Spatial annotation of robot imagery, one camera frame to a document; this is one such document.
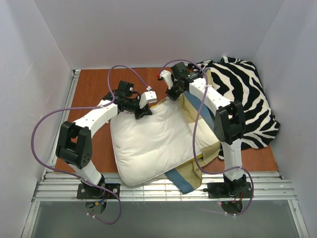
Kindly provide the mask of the beige blue patchwork pillowcase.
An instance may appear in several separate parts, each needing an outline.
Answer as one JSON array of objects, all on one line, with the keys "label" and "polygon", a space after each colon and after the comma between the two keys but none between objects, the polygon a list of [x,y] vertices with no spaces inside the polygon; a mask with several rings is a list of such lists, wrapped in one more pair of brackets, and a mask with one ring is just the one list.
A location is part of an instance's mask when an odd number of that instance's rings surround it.
[{"label": "beige blue patchwork pillowcase", "polygon": [[200,168],[219,155],[220,141],[211,130],[213,118],[207,106],[200,109],[201,101],[189,93],[182,94],[177,102],[190,129],[189,142],[185,146],[189,152],[185,154],[192,158],[165,175],[187,194],[201,186],[203,172]]}]

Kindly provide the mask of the white pillow yellow edge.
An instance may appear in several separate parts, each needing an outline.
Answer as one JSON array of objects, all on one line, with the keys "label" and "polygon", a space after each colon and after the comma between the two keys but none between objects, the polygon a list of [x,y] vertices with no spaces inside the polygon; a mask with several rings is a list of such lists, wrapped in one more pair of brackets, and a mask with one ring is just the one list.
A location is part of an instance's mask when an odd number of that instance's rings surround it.
[{"label": "white pillow yellow edge", "polygon": [[179,104],[164,100],[152,115],[135,119],[122,112],[110,121],[115,162],[122,181],[135,186],[187,162],[190,129]]}]

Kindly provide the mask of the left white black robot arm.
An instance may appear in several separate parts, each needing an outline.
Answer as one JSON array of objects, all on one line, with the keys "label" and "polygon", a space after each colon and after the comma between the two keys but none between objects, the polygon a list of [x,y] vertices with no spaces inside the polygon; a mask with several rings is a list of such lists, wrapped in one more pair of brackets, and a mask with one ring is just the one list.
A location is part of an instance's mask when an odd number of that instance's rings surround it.
[{"label": "left white black robot arm", "polygon": [[103,194],[100,187],[105,182],[92,162],[94,134],[120,112],[132,112],[135,119],[151,115],[149,104],[156,101],[156,93],[150,88],[140,94],[134,90],[134,84],[121,80],[114,91],[103,97],[97,109],[61,125],[55,154],[81,177],[84,189],[94,197]]}]

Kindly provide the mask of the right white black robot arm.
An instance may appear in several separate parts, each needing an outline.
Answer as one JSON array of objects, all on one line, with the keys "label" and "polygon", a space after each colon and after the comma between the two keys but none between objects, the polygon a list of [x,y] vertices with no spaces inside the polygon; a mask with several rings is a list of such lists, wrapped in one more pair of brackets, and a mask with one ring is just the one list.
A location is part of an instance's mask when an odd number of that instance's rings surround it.
[{"label": "right white black robot arm", "polygon": [[218,93],[208,83],[204,71],[190,72],[183,62],[172,66],[171,71],[161,70],[158,80],[167,85],[166,94],[175,101],[188,92],[201,101],[213,115],[215,136],[221,142],[225,170],[222,172],[224,181],[209,192],[234,196],[239,194],[246,185],[246,175],[242,169],[241,144],[245,130],[245,115],[241,102],[231,101]]}]

